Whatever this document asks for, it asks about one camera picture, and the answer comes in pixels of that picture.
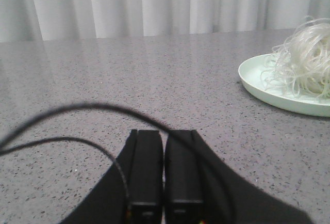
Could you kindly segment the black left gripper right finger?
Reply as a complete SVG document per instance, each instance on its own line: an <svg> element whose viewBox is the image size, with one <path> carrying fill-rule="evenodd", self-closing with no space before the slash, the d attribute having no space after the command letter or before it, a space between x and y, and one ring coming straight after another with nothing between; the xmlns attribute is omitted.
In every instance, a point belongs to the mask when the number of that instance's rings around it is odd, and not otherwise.
<svg viewBox="0 0 330 224"><path fill-rule="evenodd" d="M312 223L235 173L196 130L170 131L164 166L166 223Z"/></svg>

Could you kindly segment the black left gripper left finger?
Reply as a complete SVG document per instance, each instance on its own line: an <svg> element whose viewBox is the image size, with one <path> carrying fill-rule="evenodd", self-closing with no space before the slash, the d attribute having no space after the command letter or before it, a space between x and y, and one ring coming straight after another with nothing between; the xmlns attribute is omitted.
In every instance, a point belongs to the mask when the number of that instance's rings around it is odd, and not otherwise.
<svg viewBox="0 0 330 224"><path fill-rule="evenodd" d="M131 130L117 157L129 199L115 165L62 223L161 223L163 147L156 130Z"/></svg>

